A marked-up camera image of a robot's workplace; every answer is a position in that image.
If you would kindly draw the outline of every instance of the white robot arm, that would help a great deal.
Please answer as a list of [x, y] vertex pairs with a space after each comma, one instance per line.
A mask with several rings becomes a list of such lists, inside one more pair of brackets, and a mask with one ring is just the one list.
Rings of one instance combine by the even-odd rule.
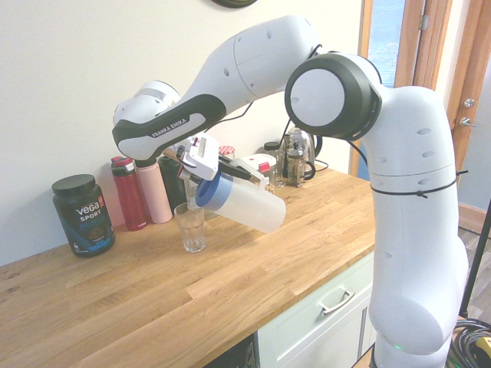
[[[155, 102], [159, 92], [148, 87], [118, 106], [114, 139], [134, 159], [159, 156], [182, 140], [196, 145], [189, 136], [281, 90], [298, 127], [361, 139], [376, 218], [370, 309], [378, 332], [375, 363], [443, 368], [468, 268], [457, 236], [456, 173], [444, 108], [431, 90], [382, 86], [376, 68], [362, 57], [327, 53], [306, 61], [317, 43], [303, 17], [247, 29], [210, 55], [183, 99], [167, 110]], [[215, 174], [214, 168], [205, 179]]]

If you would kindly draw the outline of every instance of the label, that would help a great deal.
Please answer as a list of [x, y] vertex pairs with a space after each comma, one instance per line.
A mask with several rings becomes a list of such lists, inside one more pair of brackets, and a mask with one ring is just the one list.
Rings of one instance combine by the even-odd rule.
[[150, 134], [150, 136], [152, 138], [157, 138], [157, 137], [161, 136], [162, 134], [165, 134], [167, 132], [170, 132], [171, 130], [174, 130], [177, 127], [180, 127], [181, 125], [186, 124], [188, 122], [189, 122], [189, 120], [180, 119], [180, 120], [176, 121], [175, 123], [172, 123], [169, 126], [166, 126], [165, 128], [163, 128], [161, 130], [158, 130], [155, 133]]
[[111, 245], [114, 229], [102, 195], [76, 208], [63, 206], [58, 214], [76, 253], [90, 253]]

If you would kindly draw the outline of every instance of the protein powder tub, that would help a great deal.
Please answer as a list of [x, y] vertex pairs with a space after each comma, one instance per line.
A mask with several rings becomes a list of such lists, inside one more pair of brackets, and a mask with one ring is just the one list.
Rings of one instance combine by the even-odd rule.
[[100, 186], [92, 175], [58, 180], [53, 203], [71, 251], [84, 258], [104, 253], [116, 240]]

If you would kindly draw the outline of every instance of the white cabinet door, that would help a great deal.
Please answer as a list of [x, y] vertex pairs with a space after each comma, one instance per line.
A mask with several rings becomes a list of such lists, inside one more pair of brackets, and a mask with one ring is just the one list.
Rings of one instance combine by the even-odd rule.
[[367, 255], [261, 327], [261, 368], [351, 368], [364, 348], [373, 264]]
[[358, 360], [366, 298], [290, 360], [284, 368], [351, 368]]

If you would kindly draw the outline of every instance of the black pole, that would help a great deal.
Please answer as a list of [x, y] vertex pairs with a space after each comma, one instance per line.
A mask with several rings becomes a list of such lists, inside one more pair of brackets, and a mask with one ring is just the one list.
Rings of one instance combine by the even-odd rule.
[[476, 282], [477, 271], [483, 258], [484, 248], [489, 236], [489, 230], [491, 229], [491, 199], [489, 201], [488, 212], [484, 218], [483, 230], [481, 230], [481, 236], [477, 243], [476, 255], [474, 255], [473, 265], [470, 268], [469, 278], [467, 279], [466, 290], [463, 292], [462, 304], [460, 305], [459, 315], [462, 318], [468, 317], [467, 308], [469, 307], [470, 295], [473, 293], [474, 283]]

